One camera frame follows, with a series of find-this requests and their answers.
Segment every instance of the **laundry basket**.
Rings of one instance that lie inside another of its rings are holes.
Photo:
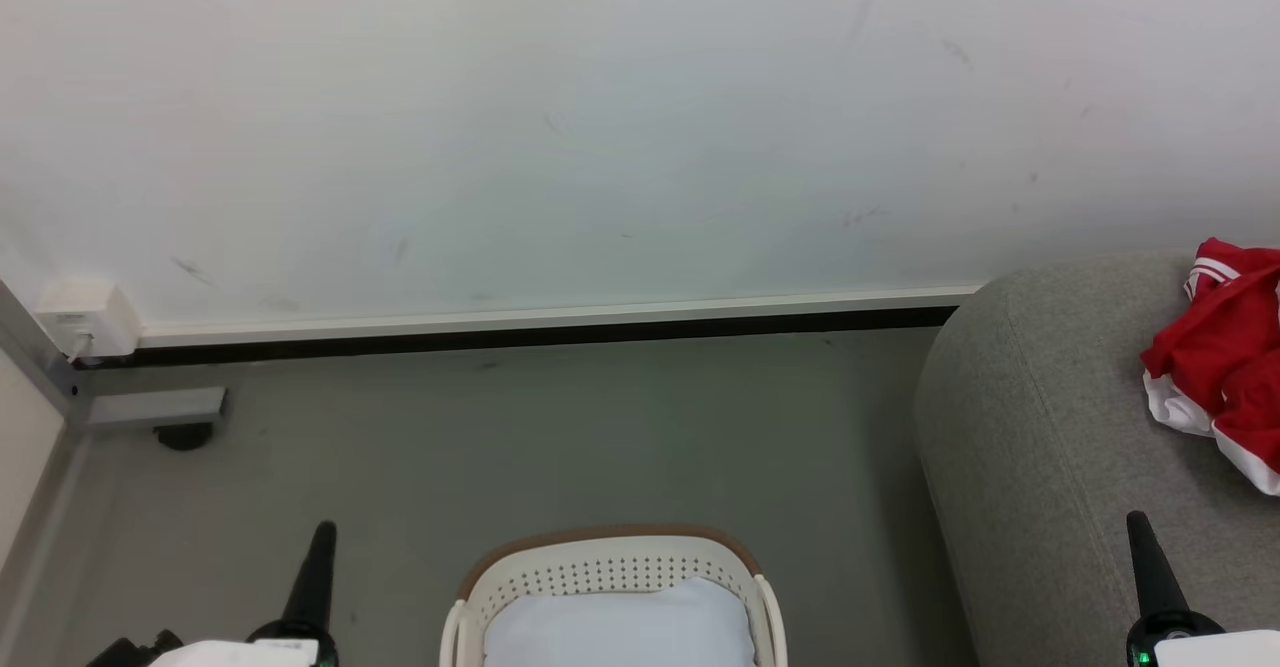
[[[658,591],[689,577],[731,590],[746,607],[758,667],[787,667],[773,588],[737,540],[694,525],[623,525],[538,535],[485,556],[444,622],[440,667],[483,667],[484,632],[516,598]]]

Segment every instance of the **gray floor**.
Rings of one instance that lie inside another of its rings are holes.
[[[15,664],[79,667],[161,627],[242,639],[339,529],[343,663],[434,664],[471,562],[539,531],[685,521],[739,536],[795,664],[973,664],[915,461],[933,330],[745,335],[106,373],[100,393],[225,384],[173,453],[95,443]]]

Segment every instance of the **gray sofa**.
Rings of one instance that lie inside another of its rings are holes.
[[[951,316],[916,443],[983,667],[1124,664],[1143,510],[1193,609],[1280,629],[1280,502],[1147,414],[1138,353],[1185,307],[1190,252],[1019,271]]]

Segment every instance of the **baseboard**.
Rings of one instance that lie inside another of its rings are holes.
[[[412,317],[145,325],[132,356],[93,367],[940,325],[979,285],[453,312]]]

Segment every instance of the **white power adapter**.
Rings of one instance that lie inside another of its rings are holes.
[[[132,355],[141,324],[113,280],[61,280],[41,300],[36,320],[68,360]]]

